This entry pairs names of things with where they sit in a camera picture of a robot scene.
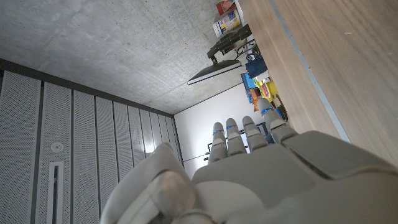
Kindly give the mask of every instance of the concrete ceiling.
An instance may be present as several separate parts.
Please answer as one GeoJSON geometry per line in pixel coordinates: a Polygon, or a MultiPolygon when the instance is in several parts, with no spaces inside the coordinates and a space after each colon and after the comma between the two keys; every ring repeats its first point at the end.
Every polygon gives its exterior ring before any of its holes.
{"type": "Polygon", "coordinates": [[[211,65],[218,1],[1,0],[0,58],[175,114],[242,82],[187,85],[211,65]]]}

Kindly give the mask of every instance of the vent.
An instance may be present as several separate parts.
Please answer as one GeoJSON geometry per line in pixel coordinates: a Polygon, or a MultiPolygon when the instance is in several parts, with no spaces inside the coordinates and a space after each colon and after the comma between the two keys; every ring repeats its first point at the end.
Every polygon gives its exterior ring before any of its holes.
{"type": "Polygon", "coordinates": [[[47,223],[62,223],[63,161],[50,162],[47,188],[47,223]]]}
{"type": "Polygon", "coordinates": [[[0,95],[0,223],[29,223],[41,82],[4,72],[0,95]]]}

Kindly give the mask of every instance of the wooden table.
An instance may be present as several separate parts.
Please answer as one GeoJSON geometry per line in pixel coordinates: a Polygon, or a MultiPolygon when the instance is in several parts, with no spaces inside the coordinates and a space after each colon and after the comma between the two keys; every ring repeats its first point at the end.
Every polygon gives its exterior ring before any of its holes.
{"type": "Polygon", "coordinates": [[[398,1],[239,3],[291,125],[345,133],[398,166],[398,1]]]}

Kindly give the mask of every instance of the gray robot arm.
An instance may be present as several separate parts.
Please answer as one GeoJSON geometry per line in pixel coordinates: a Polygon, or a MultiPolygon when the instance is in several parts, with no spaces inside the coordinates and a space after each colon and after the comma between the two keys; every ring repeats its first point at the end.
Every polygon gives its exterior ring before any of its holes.
{"type": "Polygon", "coordinates": [[[118,184],[101,223],[398,223],[398,171],[368,151],[310,131],[296,133],[265,99],[267,145],[243,118],[213,127],[208,165],[192,180],[160,145],[118,184]]]}

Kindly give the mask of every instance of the perforated metal panel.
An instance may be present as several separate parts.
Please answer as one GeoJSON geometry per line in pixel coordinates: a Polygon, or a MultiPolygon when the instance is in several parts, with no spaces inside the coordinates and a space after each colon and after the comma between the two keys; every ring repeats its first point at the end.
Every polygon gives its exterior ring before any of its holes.
{"type": "Polygon", "coordinates": [[[132,153],[134,158],[134,166],[136,166],[143,159],[145,159],[144,143],[142,141],[141,119],[139,117],[138,108],[133,108],[132,106],[129,106],[128,109],[129,109],[131,142],[132,142],[132,153]]]}
{"type": "Polygon", "coordinates": [[[166,119],[163,115],[158,115],[158,117],[159,117],[160,134],[162,135],[162,142],[170,142],[169,133],[167,132],[166,119]]]}
{"type": "Polygon", "coordinates": [[[173,154],[178,160],[180,160],[180,157],[178,156],[177,142],[175,140],[173,122],[171,118],[166,118],[166,125],[167,131],[169,132],[170,145],[173,147],[173,154]]]}
{"type": "Polygon", "coordinates": [[[172,118],[172,124],[173,124],[175,144],[177,145],[177,155],[178,155],[178,158],[180,159],[180,161],[182,162],[183,158],[181,157],[181,149],[180,149],[180,144],[178,143],[177,128],[175,127],[174,118],[172,118]]]}
{"type": "Polygon", "coordinates": [[[73,93],[73,222],[99,223],[94,96],[73,93]]]}
{"type": "Polygon", "coordinates": [[[145,157],[148,157],[155,150],[154,138],[152,137],[152,127],[150,125],[149,112],[144,110],[139,110],[139,113],[141,117],[142,135],[144,137],[145,157]]]}
{"type": "Polygon", "coordinates": [[[113,103],[120,179],[133,168],[127,105],[113,103]]]}
{"type": "Polygon", "coordinates": [[[101,211],[118,184],[112,101],[96,98],[101,211]]]}
{"type": "Polygon", "coordinates": [[[71,98],[72,92],[70,89],[45,83],[39,178],[37,184],[36,223],[45,223],[47,221],[49,164],[50,162],[58,161],[63,161],[64,163],[62,223],[70,223],[71,98]],[[51,145],[55,142],[63,144],[62,151],[52,151],[51,145]]]}
{"type": "Polygon", "coordinates": [[[159,118],[157,114],[150,112],[150,123],[152,125],[152,134],[154,135],[155,149],[158,145],[162,144],[162,135],[160,133],[159,118]]]}
{"type": "Polygon", "coordinates": [[[40,81],[5,72],[0,95],[0,223],[29,223],[40,81]]]}

